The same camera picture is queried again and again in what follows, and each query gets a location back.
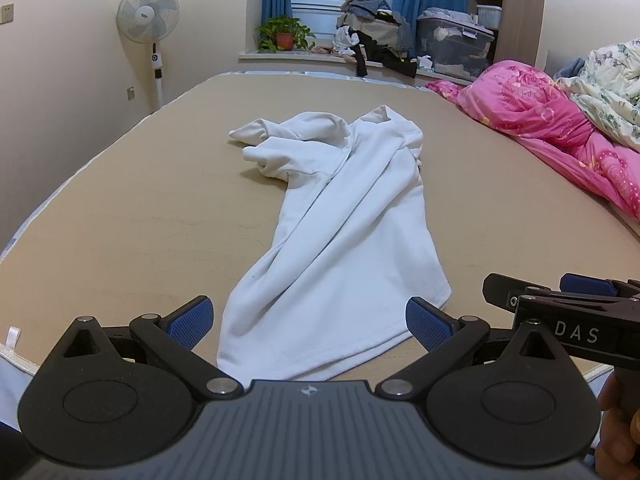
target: wall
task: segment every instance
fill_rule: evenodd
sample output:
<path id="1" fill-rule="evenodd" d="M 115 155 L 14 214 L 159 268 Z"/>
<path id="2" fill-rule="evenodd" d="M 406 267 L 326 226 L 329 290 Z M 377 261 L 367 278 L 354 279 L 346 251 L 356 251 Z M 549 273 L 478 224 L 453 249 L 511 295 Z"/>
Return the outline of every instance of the wall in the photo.
<path id="1" fill-rule="evenodd" d="M 2 0 L 0 250 L 62 182 L 150 111 L 144 46 L 119 37 L 120 0 Z M 126 89 L 135 86 L 136 99 Z"/>
<path id="2" fill-rule="evenodd" d="M 262 21 L 262 0 L 246 0 L 246 31 L 244 51 L 251 52 L 258 48 L 258 34 L 256 27 Z"/>
<path id="3" fill-rule="evenodd" d="M 536 66 L 551 71 L 591 50 L 640 37 L 640 0 L 545 0 Z"/>
<path id="4" fill-rule="evenodd" d="M 238 53 L 246 47 L 247 2 L 180 0 L 180 21 L 160 44 L 166 101 L 213 75 L 236 69 Z"/>

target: windowsill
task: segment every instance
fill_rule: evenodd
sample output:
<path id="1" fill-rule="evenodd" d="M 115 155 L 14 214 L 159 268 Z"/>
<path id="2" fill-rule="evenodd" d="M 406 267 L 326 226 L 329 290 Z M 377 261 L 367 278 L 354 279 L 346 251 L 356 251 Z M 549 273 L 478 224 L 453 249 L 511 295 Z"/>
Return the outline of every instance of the windowsill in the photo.
<path id="1" fill-rule="evenodd" d="M 289 52 L 248 52 L 247 54 L 238 54 L 238 59 L 240 60 L 282 60 L 282 61 L 295 61 L 295 62 L 323 62 L 323 63 L 342 63 L 347 64 L 345 60 L 341 57 L 332 56 L 331 54 L 313 54 L 312 52 L 308 52 L 306 50 L 291 50 Z M 367 66 L 371 68 L 382 68 L 382 63 L 377 63 L 375 61 L 367 61 Z M 468 86 L 471 84 L 471 81 L 466 81 L 464 79 L 458 79 L 453 76 L 449 76 L 446 74 L 439 74 L 437 72 L 433 72 L 432 70 L 418 70 L 418 75 L 430 79 L 442 79 L 445 81 L 451 81 L 453 83 Z"/>

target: potted plant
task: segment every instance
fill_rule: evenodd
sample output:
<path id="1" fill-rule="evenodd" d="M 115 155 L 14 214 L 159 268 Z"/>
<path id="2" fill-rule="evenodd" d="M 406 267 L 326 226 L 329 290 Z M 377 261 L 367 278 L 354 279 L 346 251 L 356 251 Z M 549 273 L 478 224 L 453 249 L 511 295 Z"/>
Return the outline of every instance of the potted plant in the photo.
<path id="1" fill-rule="evenodd" d="M 260 32 L 260 50 L 293 50 L 309 48 L 306 38 L 315 38 L 311 29 L 300 23 L 300 18 L 281 14 L 269 18 L 257 29 Z"/>

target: storage box lid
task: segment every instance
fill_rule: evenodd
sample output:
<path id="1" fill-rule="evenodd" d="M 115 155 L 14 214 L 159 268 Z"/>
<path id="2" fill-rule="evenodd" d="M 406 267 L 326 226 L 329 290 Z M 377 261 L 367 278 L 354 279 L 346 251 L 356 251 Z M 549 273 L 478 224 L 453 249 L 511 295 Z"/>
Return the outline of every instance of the storage box lid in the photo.
<path id="1" fill-rule="evenodd" d="M 480 34 L 484 34 L 486 36 L 494 36 L 494 33 L 492 31 L 490 31 L 488 28 L 484 28 L 482 25 L 470 25 L 469 23 L 458 22 L 457 20 L 447 20 L 445 18 L 436 18 L 435 16 L 423 16 L 422 18 L 418 18 L 419 22 L 428 22 L 429 20 L 439 20 L 440 22 L 452 23 L 453 25 L 468 28 L 469 30 L 479 32 Z"/>

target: electric fan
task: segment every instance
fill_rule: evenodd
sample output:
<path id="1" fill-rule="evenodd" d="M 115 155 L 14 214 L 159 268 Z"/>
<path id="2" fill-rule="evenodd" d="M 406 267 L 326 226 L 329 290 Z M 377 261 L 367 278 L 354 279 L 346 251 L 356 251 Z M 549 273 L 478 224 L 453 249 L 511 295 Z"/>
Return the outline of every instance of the electric fan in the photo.
<path id="1" fill-rule="evenodd" d="M 162 57 L 158 43 L 178 23 L 178 0 L 122 0 L 116 15 L 120 31 L 136 43 L 153 44 L 151 68 L 156 80 L 158 109 L 162 108 Z"/>

